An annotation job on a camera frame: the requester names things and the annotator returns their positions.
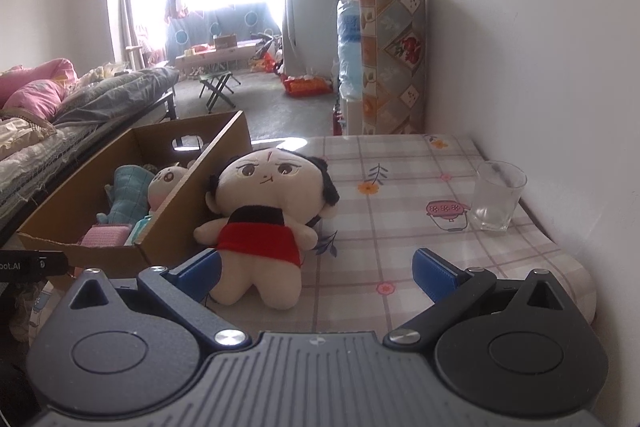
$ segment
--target pink plush toy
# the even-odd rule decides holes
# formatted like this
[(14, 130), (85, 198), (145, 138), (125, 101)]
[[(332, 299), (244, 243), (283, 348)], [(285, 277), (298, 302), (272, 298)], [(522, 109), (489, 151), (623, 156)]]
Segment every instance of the pink plush toy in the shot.
[(231, 305), (255, 285), (267, 306), (295, 306), (302, 289), (300, 251), (318, 242), (307, 224), (332, 216), (338, 199), (324, 160), (281, 149), (249, 153), (212, 176), (207, 206), (225, 217), (193, 232), (222, 258), (210, 295)]

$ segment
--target doll's face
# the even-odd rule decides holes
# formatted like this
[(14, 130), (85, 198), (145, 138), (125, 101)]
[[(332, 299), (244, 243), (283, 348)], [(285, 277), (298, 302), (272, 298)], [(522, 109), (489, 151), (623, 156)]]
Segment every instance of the doll's face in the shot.
[(187, 169), (175, 166), (162, 169), (155, 175), (147, 190), (149, 210), (152, 212), (158, 210), (162, 202), (169, 193), (174, 190), (175, 185), (180, 182), (186, 172)]
[(264, 204), (306, 223), (324, 207), (322, 172), (310, 161), (282, 149), (253, 152), (220, 174), (215, 202), (223, 216), (241, 206)]

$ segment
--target cardboard box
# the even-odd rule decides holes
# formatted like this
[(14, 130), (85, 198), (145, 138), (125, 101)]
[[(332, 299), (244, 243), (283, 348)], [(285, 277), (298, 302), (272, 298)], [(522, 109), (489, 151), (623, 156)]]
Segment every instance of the cardboard box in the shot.
[[(174, 148), (174, 140), (198, 136), (209, 146), (200, 153)], [(63, 251), (71, 266), (98, 267), (108, 277), (135, 277), (148, 266), (178, 266), (202, 250), (193, 230), (211, 219), (205, 203), (209, 177), (232, 156), (251, 152), (246, 117), (239, 112), (210, 114), (130, 129), (78, 169), (39, 206), (18, 230), (30, 250)], [(151, 163), (164, 168), (180, 162), (189, 172), (164, 200), (149, 224), (130, 247), (81, 247), (78, 240), (96, 223), (98, 212), (108, 212), (104, 186), (113, 183), (121, 165)], [(71, 276), (51, 277), (56, 288), (71, 286)]]
[(237, 48), (238, 37), (234, 35), (222, 35), (213, 39), (213, 45), (217, 50), (224, 50), (226, 48)]

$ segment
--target water bottle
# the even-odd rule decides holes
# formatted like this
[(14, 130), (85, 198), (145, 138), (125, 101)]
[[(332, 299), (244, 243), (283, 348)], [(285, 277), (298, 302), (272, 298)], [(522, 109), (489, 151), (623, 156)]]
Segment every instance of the water bottle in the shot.
[(340, 92), (345, 98), (362, 98), (359, 0), (338, 1), (338, 61)]

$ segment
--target clear drinking glass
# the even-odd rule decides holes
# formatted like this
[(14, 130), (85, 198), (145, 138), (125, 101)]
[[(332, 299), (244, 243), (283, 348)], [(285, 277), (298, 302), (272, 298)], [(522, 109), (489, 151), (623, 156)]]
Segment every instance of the clear drinking glass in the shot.
[(527, 176), (506, 162), (484, 162), (478, 166), (470, 219), (482, 230), (507, 230)]

